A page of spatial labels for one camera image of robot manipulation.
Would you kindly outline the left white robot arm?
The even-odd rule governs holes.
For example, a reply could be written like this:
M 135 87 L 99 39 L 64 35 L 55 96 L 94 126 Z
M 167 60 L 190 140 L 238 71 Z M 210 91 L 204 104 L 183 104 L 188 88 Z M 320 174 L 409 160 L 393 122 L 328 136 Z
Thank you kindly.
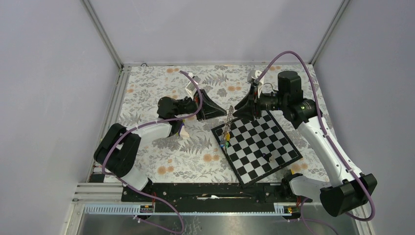
M 227 112 L 212 101 L 205 90 L 201 89 L 193 97 L 173 99 L 162 97 L 157 104 L 158 119 L 128 130 L 115 123 L 107 131 L 95 150 L 94 160 L 101 164 L 104 172 L 110 172 L 129 186 L 133 195 L 140 201 L 151 197 L 152 181 L 135 166 L 140 144 L 175 134 L 184 134 L 184 121 L 179 115 L 195 115 L 198 120 L 207 120 L 226 116 Z

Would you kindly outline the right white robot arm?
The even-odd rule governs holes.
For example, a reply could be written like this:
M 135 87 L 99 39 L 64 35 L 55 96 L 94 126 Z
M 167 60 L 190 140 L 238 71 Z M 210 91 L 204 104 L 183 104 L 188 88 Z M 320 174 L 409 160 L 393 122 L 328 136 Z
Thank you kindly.
M 247 81 L 250 89 L 236 105 L 233 116 L 249 121 L 260 118 L 265 111 L 282 111 L 283 116 L 308 141 L 329 177 L 328 182 L 309 179 L 296 173 L 283 179 L 281 197 L 288 202 L 299 196 L 321 202 L 326 212 L 337 217 L 371 202 L 369 198 L 377 180 L 364 174 L 347 156 L 332 136 L 316 102 L 306 99 L 301 77 L 295 71 L 282 71 L 277 76 L 276 92 L 263 93 L 261 71 L 252 70 Z

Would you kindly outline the metal keyring disc with rings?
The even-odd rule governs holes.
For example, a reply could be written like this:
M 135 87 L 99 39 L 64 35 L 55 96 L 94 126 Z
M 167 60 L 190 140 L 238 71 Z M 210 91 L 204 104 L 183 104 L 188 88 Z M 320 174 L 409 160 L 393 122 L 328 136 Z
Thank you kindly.
M 226 133 L 230 133 L 230 131 L 231 131 L 231 120 L 232 120 L 232 114 L 233 114 L 233 112 L 234 112 L 234 107 L 232 105 L 230 105 L 229 106 L 229 109 L 228 109 L 228 114 L 227 114 L 227 119 L 225 121 L 225 125 L 222 128 L 223 132 L 222 132 L 221 140 L 225 140 L 225 134 Z M 220 147 L 222 149 L 227 150 L 227 148 L 225 147 L 225 145 L 220 145 Z

